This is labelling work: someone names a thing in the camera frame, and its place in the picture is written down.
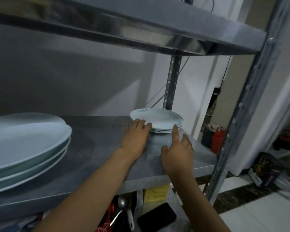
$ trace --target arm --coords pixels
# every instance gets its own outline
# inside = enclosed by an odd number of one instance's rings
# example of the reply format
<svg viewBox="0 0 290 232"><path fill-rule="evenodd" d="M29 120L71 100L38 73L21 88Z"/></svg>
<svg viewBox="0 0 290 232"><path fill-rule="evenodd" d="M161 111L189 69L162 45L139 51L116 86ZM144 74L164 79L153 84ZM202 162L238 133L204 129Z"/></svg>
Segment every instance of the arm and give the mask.
<svg viewBox="0 0 290 232"><path fill-rule="evenodd" d="M194 231L229 232L229 228L206 199L193 177L193 148L187 135L179 141L173 127L172 144L161 148L162 165L170 177Z"/></svg>
<svg viewBox="0 0 290 232"><path fill-rule="evenodd" d="M73 194L41 221L34 232L95 231L122 184L130 166L146 144L152 124L135 120L110 159L97 169Z"/></svg>

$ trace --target stack of plates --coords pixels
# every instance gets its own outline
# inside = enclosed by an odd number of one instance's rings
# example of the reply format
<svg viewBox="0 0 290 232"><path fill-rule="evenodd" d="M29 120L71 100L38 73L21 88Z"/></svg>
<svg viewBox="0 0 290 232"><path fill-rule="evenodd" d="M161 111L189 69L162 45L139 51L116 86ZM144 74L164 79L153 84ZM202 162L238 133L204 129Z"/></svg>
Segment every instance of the stack of plates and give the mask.
<svg viewBox="0 0 290 232"><path fill-rule="evenodd" d="M60 117L17 113L0 117L0 192L23 184L57 164L72 129Z"/></svg>
<svg viewBox="0 0 290 232"><path fill-rule="evenodd" d="M150 131L153 133L171 133L175 124L178 128L181 128L184 125L184 119L180 115L166 109L137 109L130 113L130 117L132 120L146 120L145 124L148 122L152 123L152 129Z"/></svg>

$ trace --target wall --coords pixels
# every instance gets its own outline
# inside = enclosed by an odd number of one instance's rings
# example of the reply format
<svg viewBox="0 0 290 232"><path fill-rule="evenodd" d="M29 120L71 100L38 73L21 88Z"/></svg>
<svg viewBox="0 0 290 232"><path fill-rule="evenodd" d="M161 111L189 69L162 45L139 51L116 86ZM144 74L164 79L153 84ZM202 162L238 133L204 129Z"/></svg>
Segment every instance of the wall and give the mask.
<svg viewBox="0 0 290 232"><path fill-rule="evenodd" d="M205 1L194 5L210 11ZM242 1L215 0L213 13L230 18ZM225 70L214 59L190 57L179 76L173 110L189 133L212 93L213 69ZM169 63L167 55L0 25L0 115L129 115L164 94Z"/></svg>
<svg viewBox="0 0 290 232"><path fill-rule="evenodd" d="M276 0L253 0L246 24L265 30ZM211 123L228 127L237 100L249 72L254 55L233 56Z"/></svg>
<svg viewBox="0 0 290 232"><path fill-rule="evenodd" d="M290 27L285 34L281 54L262 94L230 171L239 175L251 166L267 145L290 103Z"/></svg>

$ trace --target hand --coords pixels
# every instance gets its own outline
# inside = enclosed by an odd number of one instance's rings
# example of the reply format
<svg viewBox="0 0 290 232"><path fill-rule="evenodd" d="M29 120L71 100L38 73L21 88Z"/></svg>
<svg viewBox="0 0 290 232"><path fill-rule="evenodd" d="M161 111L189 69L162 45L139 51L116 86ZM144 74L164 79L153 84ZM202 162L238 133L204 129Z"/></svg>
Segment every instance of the hand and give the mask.
<svg viewBox="0 0 290 232"><path fill-rule="evenodd" d="M177 125L173 126L170 149L166 145L161 148L161 158L163 169L170 178L179 174L192 174L193 147L186 134L179 142Z"/></svg>
<svg viewBox="0 0 290 232"><path fill-rule="evenodd" d="M124 137L121 142L120 149L123 150L125 155L131 157L132 161L138 159L145 148L146 140L152 123L145 124L145 120L136 119L131 128L127 126Z"/></svg>

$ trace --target left hand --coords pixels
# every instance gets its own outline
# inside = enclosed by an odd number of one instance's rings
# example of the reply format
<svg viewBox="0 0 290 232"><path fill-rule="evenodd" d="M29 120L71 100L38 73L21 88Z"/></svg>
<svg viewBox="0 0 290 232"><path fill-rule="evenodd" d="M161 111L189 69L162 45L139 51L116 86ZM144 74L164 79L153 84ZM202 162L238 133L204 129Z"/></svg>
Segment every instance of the left hand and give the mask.
<svg viewBox="0 0 290 232"><path fill-rule="evenodd" d="M131 128L127 126L120 149L125 155L131 157L132 161L137 160L143 153L148 133L152 128L152 123L145 124L145 120L136 119Z"/></svg>

